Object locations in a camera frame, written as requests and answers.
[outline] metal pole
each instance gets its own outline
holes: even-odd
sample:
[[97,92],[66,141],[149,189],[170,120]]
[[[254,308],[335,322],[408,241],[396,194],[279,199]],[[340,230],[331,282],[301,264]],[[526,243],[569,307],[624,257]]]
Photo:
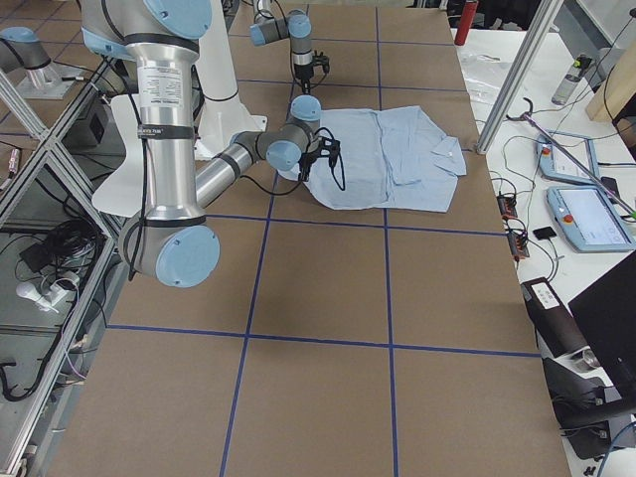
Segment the metal pole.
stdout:
[[504,115],[517,95],[517,91],[526,73],[530,69],[533,59],[537,55],[544,37],[550,29],[562,3],[563,0],[543,0],[541,2],[535,14],[535,18],[530,25],[530,29],[526,34],[526,38],[517,52],[515,61],[506,76],[504,84],[501,86],[499,96],[497,96],[497,100],[479,136],[479,141],[475,146],[475,150],[479,154],[485,154],[495,139],[504,119]]
[[0,98],[22,122],[31,137],[44,140],[47,137],[47,126],[33,111],[31,106],[22,98],[16,88],[13,87],[7,76],[0,70]]

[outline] black clamp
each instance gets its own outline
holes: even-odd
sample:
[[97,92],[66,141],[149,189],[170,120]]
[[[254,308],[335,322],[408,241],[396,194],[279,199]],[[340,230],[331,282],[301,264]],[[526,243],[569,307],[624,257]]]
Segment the black clamp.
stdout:
[[329,159],[329,167],[333,170],[336,167],[336,164],[338,164],[339,156],[340,141],[338,139],[320,136],[318,147],[313,151],[305,152],[300,156],[300,161],[298,161],[298,166],[300,167],[298,180],[307,182],[309,180],[311,166],[321,158]]
[[320,55],[319,55],[318,51],[314,50],[314,59],[311,62],[311,66],[314,68],[321,67],[322,73],[324,73],[325,75],[328,75],[330,70],[329,57],[325,55],[323,52],[320,52]]
[[535,105],[527,97],[524,97],[524,101],[528,104],[529,109],[526,112],[523,112],[521,116],[512,117],[511,115],[506,114],[506,119],[513,122],[522,122],[528,120],[528,118],[531,117],[533,115],[533,112],[535,111]]

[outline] white table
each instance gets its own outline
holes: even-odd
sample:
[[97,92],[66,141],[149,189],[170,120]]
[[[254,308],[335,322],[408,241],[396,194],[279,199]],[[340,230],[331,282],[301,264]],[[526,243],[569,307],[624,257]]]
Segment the white table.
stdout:
[[[467,88],[471,91],[471,105],[473,113],[477,119],[478,126],[483,125],[494,102],[495,89],[492,86],[500,86],[505,78],[507,67],[515,58],[517,51],[524,39],[524,32],[506,31],[485,31],[473,30],[468,36],[466,45],[457,47],[462,71],[467,79]],[[515,98],[513,106],[509,111],[510,115],[518,116],[527,110],[528,105],[523,101],[523,97],[530,98],[535,110],[556,109],[551,103],[551,97],[559,82],[572,62],[572,56],[565,47],[560,36],[556,33],[549,33],[538,54],[530,72],[526,76],[519,94]],[[577,98],[580,92],[589,91],[589,86],[585,81],[577,87],[569,102]],[[558,130],[586,135],[592,138],[613,134],[616,130],[609,123],[593,122],[587,118],[585,107],[592,98],[589,92],[584,99],[573,106],[572,112],[560,125]],[[562,111],[541,112],[534,116],[535,120],[545,128],[554,129],[559,122],[569,112],[570,107]],[[537,138],[538,131],[525,122],[505,122],[492,147],[487,153],[488,166],[491,171],[501,174],[512,181],[519,191],[530,190],[532,184],[520,176],[512,174],[505,168],[504,155],[502,149],[506,142],[513,136],[527,136]],[[619,136],[595,140],[594,147],[599,162],[608,163],[632,163],[627,148]],[[537,170],[536,144],[528,139],[512,139],[506,146],[506,157],[508,166],[530,178],[535,176]],[[634,206],[636,197],[636,168],[603,168],[601,175],[614,177],[618,183],[621,198],[628,204]],[[500,181],[495,181],[495,191],[499,191]],[[552,213],[546,201],[546,188],[559,184],[548,181],[541,177],[541,172],[535,177],[536,188],[532,194],[521,194],[518,196],[517,211],[520,219],[527,225],[528,230],[551,226],[558,237],[553,238],[557,253],[562,255],[559,261],[559,269],[552,286],[564,303],[576,296],[585,289],[596,278],[613,267],[627,252],[613,253],[577,253],[572,246],[562,238],[558,225],[554,223]],[[512,187],[507,184],[502,185],[503,192],[511,192]],[[630,232],[636,234],[636,227],[629,226]],[[550,246],[542,241],[541,245],[552,253]],[[521,260],[518,277],[519,281],[527,281],[540,276],[548,276],[551,270],[551,263],[548,257],[538,250],[534,245],[529,244],[530,258]],[[567,360],[559,359],[562,364],[567,365]],[[607,376],[602,371],[587,373],[586,378],[600,376],[609,383]],[[566,439],[563,446],[567,454],[572,476],[579,477],[588,466],[596,466],[598,463],[593,460],[580,460],[576,457]],[[615,451],[609,458],[608,464],[603,471],[603,477],[627,477],[636,475],[636,450],[626,449]]]

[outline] light blue shirt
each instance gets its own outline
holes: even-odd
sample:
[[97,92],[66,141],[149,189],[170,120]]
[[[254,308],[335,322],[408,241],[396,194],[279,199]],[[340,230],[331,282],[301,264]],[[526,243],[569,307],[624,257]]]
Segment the light blue shirt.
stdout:
[[[418,106],[386,111],[323,111],[321,125],[341,142],[347,189],[338,189],[326,160],[311,169],[307,187],[331,209],[413,209],[446,212],[466,175],[459,141],[447,136]],[[297,168],[281,173],[294,180]],[[340,166],[335,170],[340,178]]]

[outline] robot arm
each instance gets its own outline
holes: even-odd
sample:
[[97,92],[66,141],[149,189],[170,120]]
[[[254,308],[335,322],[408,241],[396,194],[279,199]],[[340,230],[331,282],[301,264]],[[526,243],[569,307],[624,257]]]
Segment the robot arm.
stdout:
[[[280,170],[290,170],[303,155],[322,147],[321,108],[309,95],[297,97],[291,104],[290,118],[276,132],[243,132],[215,156],[196,176],[198,205],[204,208],[220,196],[242,173],[259,160]],[[132,261],[136,238],[142,243],[134,260],[136,270],[155,276],[169,286],[190,287],[206,279],[220,255],[219,240],[203,225],[141,229],[130,221],[121,233],[119,250]]]
[[329,73],[329,58],[312,51],[311,21],[302,10],[292,10],[286,17],[274,18],[268,0],[254,0],[254,24],[249,27],[251,41],[256,46],[289,38],[294,77],[303,94],[311,92],[314,68]]
[[137,64],[147,197],[122,230],[119,251],[132,269],[177,287],[199,284],[218,262],[204,207],[258,160],[289,170],[324,142],[320,103],[303,95],[279,131],[238,134],[195,174],[190,74],[210,24],[210,0],[92,0],[82,9],[86,45]]
[[26,70],[37,89],[62,81],[49,54],[32,30],[25,27],[5,28],[0,32],[0,70],[11,73],[18,68]]

